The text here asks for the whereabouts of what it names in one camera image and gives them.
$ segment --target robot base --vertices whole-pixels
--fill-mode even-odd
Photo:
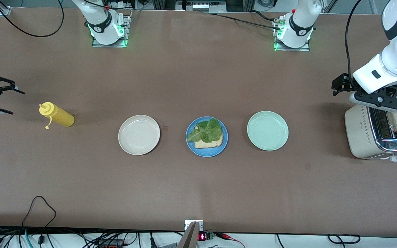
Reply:
[[[131,23],[131,18],[128,15],[123,16],[123,22],[119,20],[119,25],[117,26],[117,32],[118,33],[124,33],[124,35],[119,38],[115,43],[109,44],[109,45],[104,45],[100,44],[97,42],[94,37],[93,37],[93,42],[91,43],[92,47],[126,47],[128,45],[128,36],[130,34],[130,23]]]

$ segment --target light green plate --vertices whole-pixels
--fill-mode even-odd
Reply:
[[[274,151],[286,143],[289,128],[279,114],[261,111],[253,115],[247,123],[247,136],[256,147]]]

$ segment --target toaster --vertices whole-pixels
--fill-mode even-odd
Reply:
[[[397,132],[393,132],[386,111],[355,105],[345,112],[345,129],[355,157],[396,162]]]

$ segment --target bottle cap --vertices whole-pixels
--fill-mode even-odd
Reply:
[[[45,117],[52,117],[58,112],[57,108],[51,102],[44,102],[39,105],[39,113]]]

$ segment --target plate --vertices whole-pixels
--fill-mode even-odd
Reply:
[[[256,147],[274,151],[286,143],[289,128],[279,114],[261,111],[253,115],[247,123],[247,136]]]
[[[196,149],[194,142],[188,142],[188,134],[192,132],[192,130],[194,130],[195,126],[197,125],[197,123],[202,122],[202,121],[209,121],[210,119],[212,119],[213,117],[210,116],[204,116],[204,117],[200,117],[195,119],[193,122],[191,122],[191,124],[189,124],[188,129],[186,129],[186,144],[188,145],[189,149],[191,149],[192,152],[194,152],[196,155],[200,156],[200,157],[214,157],[216,155],[219,155],[226,147],[227,145],[227,140],[228,140],[228,135],[227,135],[227,129],[225,127],[225,125],[223,124],[223,122],[221,122],[219,119],[218,123],[220,124],[220,126],[222,127],[222,132],[223,132],[223,143],[220,146],[217,147],[213,147],[213,148],[199,148]]]
[[[153,118],[136,115],[122,124],[118,138],[124,151],[131,155],[143,155],[156,147],[160,138],[160,128]]]

